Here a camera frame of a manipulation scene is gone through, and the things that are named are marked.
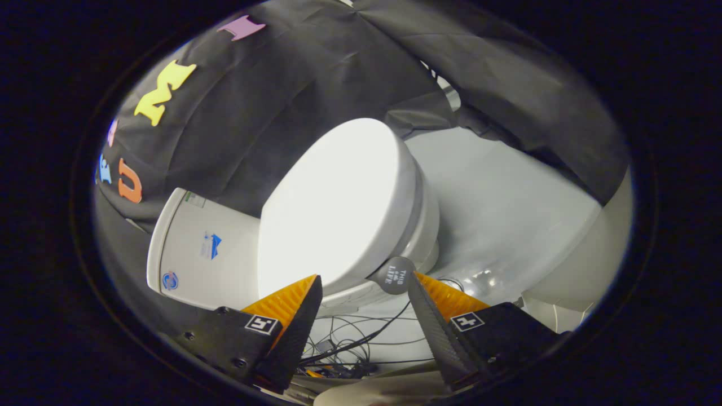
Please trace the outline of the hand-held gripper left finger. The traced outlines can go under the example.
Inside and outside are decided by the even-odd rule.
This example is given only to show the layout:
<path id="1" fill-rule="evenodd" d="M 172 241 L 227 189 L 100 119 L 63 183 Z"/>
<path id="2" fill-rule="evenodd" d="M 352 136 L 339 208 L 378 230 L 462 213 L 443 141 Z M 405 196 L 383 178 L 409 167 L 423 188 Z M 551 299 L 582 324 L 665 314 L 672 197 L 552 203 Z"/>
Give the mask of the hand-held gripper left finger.
<path id="1" fill-rule="evenodd" d="M 310 275 L 242 310 L 219 307 L 172 343 L 233 381 L 281 394 L 299 367 L 322 298 L 322 278 Z"/>

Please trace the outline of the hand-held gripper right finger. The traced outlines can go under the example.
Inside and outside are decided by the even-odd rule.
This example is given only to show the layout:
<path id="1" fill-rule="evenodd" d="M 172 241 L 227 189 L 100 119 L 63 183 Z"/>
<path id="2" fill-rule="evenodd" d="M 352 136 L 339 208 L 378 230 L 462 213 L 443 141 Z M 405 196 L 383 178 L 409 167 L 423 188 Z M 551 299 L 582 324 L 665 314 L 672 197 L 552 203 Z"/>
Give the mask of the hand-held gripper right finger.
<path id="1" fill-rule="evenodd" d="M 565 336 L 518 306 L 490 306 L 428 275 L 408 277 L 408 298 L 450 390 L 489 388 L 541 360 Z"/>

